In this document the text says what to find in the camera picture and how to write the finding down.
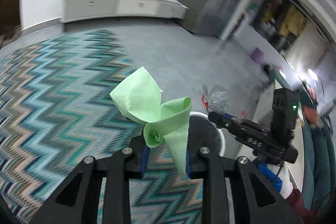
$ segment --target silver screw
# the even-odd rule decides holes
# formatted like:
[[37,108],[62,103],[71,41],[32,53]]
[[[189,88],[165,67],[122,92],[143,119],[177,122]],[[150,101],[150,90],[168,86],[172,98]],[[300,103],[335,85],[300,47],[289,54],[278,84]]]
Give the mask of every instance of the silver screw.
[[84,162],[85,162],[86,164],[90,164],[90,163],[92,163],[92,162],[93,162],[93,157],[91,157],[91,156],[87,156],[87,157],[85,157],[85,158],[84,158]]
[[124,153],[124,154],[126,154],[126,155],[128,155],[128,154],[130,154],[130,153],[132,153],[132,148],[130,148],[130,147],[125,147],[123,150],[122,150],[122,152]]
[[239,157],[239,158],[238,158],[238,161],[239,161],[239,163],[241,163],[241,164],[246,164],[246,163],[249,162],[249,159],[246,158],[246,157]]
[[201,152],[202,154],[209,154],[209,152],[210,152],[210,148],[209,148],[209,147],[206,147],[206,146],[201,147],[201,148],[200,148],[200,152]]

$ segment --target tv stand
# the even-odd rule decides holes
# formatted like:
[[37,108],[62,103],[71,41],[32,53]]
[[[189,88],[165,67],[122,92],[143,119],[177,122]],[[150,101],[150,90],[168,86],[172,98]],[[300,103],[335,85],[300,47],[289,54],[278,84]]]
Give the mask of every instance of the tv stand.
[[63,0],[61,22],[126,16],[182,19],[187,9],[176,0]]

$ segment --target plastic bag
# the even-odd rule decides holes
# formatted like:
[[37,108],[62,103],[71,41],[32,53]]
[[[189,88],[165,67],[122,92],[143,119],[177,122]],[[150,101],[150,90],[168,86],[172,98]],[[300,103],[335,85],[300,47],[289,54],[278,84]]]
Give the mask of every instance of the plastic bag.
[[215,111],[222,115],[225,114],[228,107],[228,96],[224,87],[215,85],[214,88],[208,92],[208,87],[203,85],[201,93],[202,104],[208,113]]

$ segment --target green paper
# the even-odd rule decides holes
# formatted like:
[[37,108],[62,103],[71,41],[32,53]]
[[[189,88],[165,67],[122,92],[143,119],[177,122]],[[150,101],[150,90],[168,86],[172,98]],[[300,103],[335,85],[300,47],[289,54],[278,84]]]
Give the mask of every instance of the green paper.
[[117,85],[110,96],[124,116],[145,125],[143,136],[148,147],[167,144],[177,170],[185,176],[191,99],[161,104],[160,88],[144,67]]

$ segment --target gray floor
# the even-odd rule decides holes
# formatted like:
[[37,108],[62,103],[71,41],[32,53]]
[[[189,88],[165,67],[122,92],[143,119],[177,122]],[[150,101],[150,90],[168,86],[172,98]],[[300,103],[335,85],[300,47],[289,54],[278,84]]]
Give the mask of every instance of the gray floor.
[[[158,83],[162,101],[183,96],[192,99],[192,111],[205,112],[202,85],[227,90],[227,112],[252,118],[267,77],[259,65],[235,41],[192,35],[181,26],[161,19],[100,19],[67,24],[67,33],[107,29],[115,33],[136,67],[144,66]],[[62,26],[46,28],[20,37],[0,49],[0,59],[16,49],[62,35]],[[234,157],[239,144],[228,133],[225,156]]]

